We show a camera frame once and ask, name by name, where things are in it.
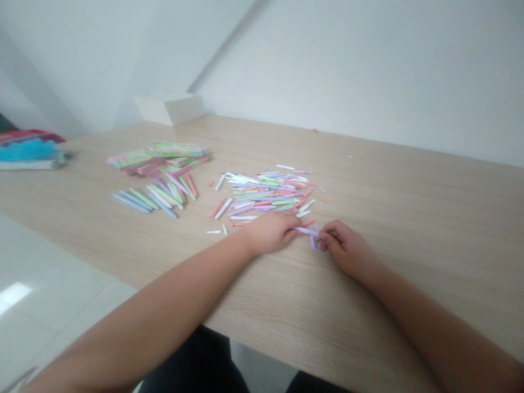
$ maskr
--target hand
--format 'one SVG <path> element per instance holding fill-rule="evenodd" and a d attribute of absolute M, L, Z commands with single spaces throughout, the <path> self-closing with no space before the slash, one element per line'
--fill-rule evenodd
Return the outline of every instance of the hand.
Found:
<path fill-rule="evenodd" d="M 320 249 L 328 249 L 340 268 L 359 281 L 373 278 L 382 265 L 364 237 L 339 220 L 326 224 L 319 237 Z"/>
<path fill-rule="evenodd" d="M 278 251 L 300 232 L 292 229 L 301 221 L 289 211 L 271 212 L 251 221 L 241 231 L 255 255 Z"/>

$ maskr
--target blue cloth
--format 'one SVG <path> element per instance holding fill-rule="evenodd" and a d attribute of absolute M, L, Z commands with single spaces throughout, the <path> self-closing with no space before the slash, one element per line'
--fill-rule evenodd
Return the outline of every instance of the blue cloth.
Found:
<path fill-rule="evenodd" d="M 0 161 L 31 161 L 45 159 L 56 152 L 55 142 L 43 142 L 33 138 L 22 142 L 13 142 L 6 147 L 0 147 Z"/>

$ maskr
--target white wall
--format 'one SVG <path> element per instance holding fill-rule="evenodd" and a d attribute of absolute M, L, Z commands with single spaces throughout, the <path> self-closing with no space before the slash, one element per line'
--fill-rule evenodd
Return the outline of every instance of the white wall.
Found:
<path fill-rule="evenodd" d="M 160 2 L 113 126 L 140 119 L 133 102 L 136 94 L 185 93 L 254 2 Z"/>
<path fill-rule="evenodd" d="M 524 166 L 524 7 L 274 0 L 199 92 L 220 115 Z"/>
<path fill-rule="evenodd" d="M 112 125 L 156 3 L 3 1 L 0 24 L 73 116 L 95 132 Z"/>
<path fill-rule="evenodd" d="M 18 128 L 52 130 L 56 127 L 0 69 L 0 108 Z"/>
<path fill-rule="evenodd" d="M 0 27 L 40 75 L 28 98 L 50 87 L 62 114 L 92 133 L 138 120 L 133 94 L 185 92 L 253 1 L 0 0 Z"/>

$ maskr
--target floor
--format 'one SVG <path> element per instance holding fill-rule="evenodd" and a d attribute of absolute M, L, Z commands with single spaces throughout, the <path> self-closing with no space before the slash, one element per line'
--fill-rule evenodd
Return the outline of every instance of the floor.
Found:
<path fill-rule="evenodd" d="M 135 290 L 2 215 L 0 249 L 3 392 L 36 366 L 33 378 Z M 252 393 L 285 392 L 296 373 L 238 342 L 231 342 L 231 354 Z"/>

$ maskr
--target left hand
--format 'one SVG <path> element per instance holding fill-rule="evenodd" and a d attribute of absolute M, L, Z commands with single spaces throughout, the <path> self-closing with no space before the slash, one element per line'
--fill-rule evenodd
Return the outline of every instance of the left hand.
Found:
<path fill-rule="evenodd" d="M 255 255 L 278 251 L 300 232 L 302 222 L 290 211 L 270 212 L 250 222 L 241 232 Z"/>

